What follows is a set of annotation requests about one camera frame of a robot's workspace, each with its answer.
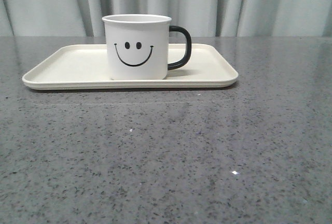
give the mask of gray speckled countertop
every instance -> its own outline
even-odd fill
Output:
[[[193,42],[238,82],[38,92],[24,73],[105,39],[1,37],[0,223],[332,223],[332,38]]]

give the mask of white mug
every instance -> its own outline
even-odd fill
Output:
[[[191,37],[171,18],[159,15],[126,14],[102,18],[105,23],[107,58],[113,80],[164,79],[168,70],[184,66],[191,55]],[[168,64],[169,32],[186,37],[186,52]]]

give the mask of mug handle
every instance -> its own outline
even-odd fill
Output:
[[[182,67],[186,65],[186,63],[189,61],[190,55],[191,55],[191,37],[189,32],[180,26],[177,25],[171,25],[170,26],[170,32],[171,31],[176,31],[176,32],[181,32],[182,34],[185,35],[186,37],[186,52],[183,58],[177,62],[169,63],[168,64],[168,70],[173,70],[179,67]]]

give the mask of white tray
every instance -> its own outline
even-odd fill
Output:
[[[169,62],[183,57],[185,44],[169,44]],[[59,49],[27,72],[22,80],[36,90],[108,88],[222,88],[238,72],[209,45],[193,44],[189,62],[168,71],[164,80],[112,80],[106,45],[72,45]]]

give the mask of smiley face mouth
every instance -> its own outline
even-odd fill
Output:
[[[146,63],[146,62],[150,59],[150,56],[151,56],[151,54],[152,54],[152,49],[153,49],[153,46],[151,45],[151,46],[150,46],[150,54],[149,54],[149,56],[148,56],[143,62],[138,63],[138,64],[130,64],[130,63],[125,62],[123,59],[121,59],[121,57],[120,57],[120,55],[119,55],[119,52],[118,52],[118,49],[117,49],[116,45],[117,45],[117,44],[114,44],[114,46],[115,46],[115,50],[116,50],[116,53],[117,53],[117,55],[118,55],[118,58],[120,59],[120,61],[121,61],[124,65],[127,65],[127,66],[129,66],[129,67],[138,67],[138,66],[141,66],[141,65],[143,65],[144,63]]]

